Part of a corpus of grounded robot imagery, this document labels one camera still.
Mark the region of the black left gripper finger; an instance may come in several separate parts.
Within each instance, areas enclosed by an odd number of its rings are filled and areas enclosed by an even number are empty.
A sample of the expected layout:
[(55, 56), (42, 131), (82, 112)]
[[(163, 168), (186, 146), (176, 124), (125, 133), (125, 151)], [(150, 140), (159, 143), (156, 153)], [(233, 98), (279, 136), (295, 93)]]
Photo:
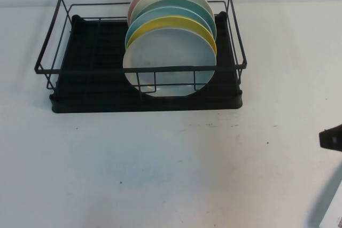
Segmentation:
[(338, 138), (323, 138), (320, 140), (320, 146), (327, 150), (342, 152), (342, 143)]

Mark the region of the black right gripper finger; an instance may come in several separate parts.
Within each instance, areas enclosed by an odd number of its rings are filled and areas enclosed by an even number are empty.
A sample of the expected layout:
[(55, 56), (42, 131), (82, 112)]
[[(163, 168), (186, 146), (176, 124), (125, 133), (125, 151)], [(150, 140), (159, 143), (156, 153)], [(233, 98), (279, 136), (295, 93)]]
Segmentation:
[(320, 140), (341, 140), (342, 125), (326, 129), (319, 133)]

